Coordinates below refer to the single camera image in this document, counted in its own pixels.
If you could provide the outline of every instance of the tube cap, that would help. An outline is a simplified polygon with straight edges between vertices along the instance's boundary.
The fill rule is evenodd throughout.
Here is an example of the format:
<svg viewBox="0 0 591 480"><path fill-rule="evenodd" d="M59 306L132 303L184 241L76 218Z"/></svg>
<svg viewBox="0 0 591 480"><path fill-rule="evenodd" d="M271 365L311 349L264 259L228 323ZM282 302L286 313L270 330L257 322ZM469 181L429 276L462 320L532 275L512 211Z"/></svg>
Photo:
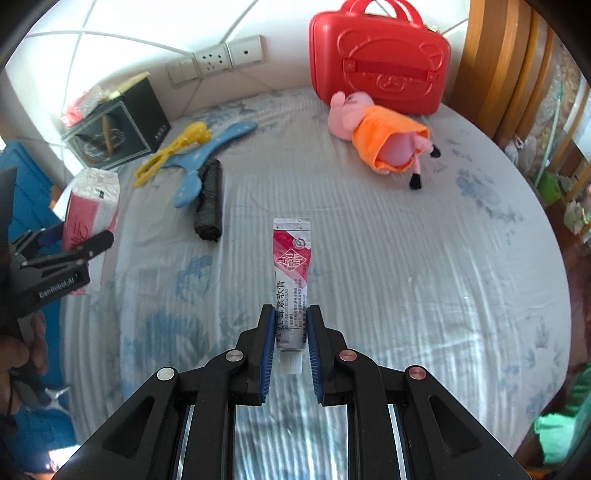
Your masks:
<svg viewBox="0 0 591 480"><path fill-rule="evenodd" d="M301 373L304 352L279 352L279 370L284 375Z"/></svg>

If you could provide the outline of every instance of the human hand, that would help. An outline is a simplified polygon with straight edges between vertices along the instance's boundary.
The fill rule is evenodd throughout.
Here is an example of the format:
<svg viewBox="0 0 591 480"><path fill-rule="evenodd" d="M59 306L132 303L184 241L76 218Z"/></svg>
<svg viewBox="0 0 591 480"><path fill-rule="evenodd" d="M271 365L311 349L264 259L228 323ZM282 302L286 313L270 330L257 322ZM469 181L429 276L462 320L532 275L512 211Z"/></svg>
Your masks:
<svg viewBox="0 0 591 480"><path fill-rule="evenodd" d="M45 341L46 323L41 312L37 312L31 319L33 327L33 342L29 347L15 338L0 336L0 414L15 414L21 408L21 399L16 391L12 392L8 371L21 367L32 360L37 372L45 375L49 369L47 360L47 342Z"/></svg>

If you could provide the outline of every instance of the electrical outlet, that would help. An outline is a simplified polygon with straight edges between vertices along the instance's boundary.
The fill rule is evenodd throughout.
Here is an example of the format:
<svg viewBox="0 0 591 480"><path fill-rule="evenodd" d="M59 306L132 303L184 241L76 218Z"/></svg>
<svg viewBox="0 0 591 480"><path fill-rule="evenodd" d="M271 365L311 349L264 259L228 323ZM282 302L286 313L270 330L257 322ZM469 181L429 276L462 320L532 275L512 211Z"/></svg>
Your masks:
<svg viewBox="0 0 591 480"><path fill-rule="evenodd" d="M265 60L260 35L232 40L228 42L228 50L235 69L256 65Z"/></svg>
<svg viewBox="0 0 591 480"><path fill-rule="evenodd" d="M194 55L203 78L233 70L225 43L205 48L194 53Z"/></svg>

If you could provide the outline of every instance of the bed sheet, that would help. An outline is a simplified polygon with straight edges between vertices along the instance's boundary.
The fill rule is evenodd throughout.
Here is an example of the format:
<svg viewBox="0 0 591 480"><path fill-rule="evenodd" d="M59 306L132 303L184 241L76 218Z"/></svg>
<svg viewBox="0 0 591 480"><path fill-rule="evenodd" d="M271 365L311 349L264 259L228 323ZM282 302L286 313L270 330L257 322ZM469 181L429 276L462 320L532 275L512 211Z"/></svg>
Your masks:
<svg viewBox="0 0 591 480"><path fill-rule="evenodd" d="M570 345L566 275L555 237L511 162L448 107L422 119L442 152L410 173L380 176L326 128L311 89L260 95L199 112L219 133L258 129L217 156L224 233L192 230L171 200L183 173L130 187L121 167L119 225L100 293L63 302L64 369L85 440L165 366L186 370L234 346L274 298L275 217L311 219L309 303L350 347L390 368L421 364L507 448L560 388ZM346 477L346 412L321 408L310 361L274 374L267 403L239 407L238 479Z"/></svg>

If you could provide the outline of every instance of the suitcase handle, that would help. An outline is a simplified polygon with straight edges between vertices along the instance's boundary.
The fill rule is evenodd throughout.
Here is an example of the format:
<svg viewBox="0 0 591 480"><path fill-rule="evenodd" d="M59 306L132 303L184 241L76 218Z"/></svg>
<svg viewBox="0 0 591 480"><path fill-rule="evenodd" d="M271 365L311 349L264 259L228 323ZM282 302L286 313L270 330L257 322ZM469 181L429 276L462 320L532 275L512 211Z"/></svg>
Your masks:
<svg viewBox="0 0 591 480"><path fill-rule="evenodd" d="M347 0L340 8L340 11L350 15L363 15L372 1L373 0ZM421 15L417 12L416 8L407 2L407 0L387 0L387 2L392 5L392 8L396 12L397 19L402 20L406 17L411 25L416 27L423 26Z"/></svg>

